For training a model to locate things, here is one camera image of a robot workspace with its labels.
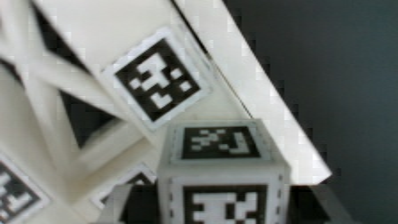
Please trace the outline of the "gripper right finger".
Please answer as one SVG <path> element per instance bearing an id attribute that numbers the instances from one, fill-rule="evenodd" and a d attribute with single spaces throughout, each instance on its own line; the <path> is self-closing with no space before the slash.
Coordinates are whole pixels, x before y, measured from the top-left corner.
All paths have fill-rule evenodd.
<path id="1" fill-rule="evenodd" d="M 327 185 L 292 187 L 288 224 L 359 224 Z"/>

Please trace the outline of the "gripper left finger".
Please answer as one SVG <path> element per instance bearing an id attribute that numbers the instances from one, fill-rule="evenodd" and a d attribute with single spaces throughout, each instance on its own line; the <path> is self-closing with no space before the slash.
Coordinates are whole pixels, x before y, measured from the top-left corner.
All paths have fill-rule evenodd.
<path id="1" fill-rule="evenodd" d="M 114 187 L 93 224 L 160 224 L 155 185 L 125 184 Z"/>

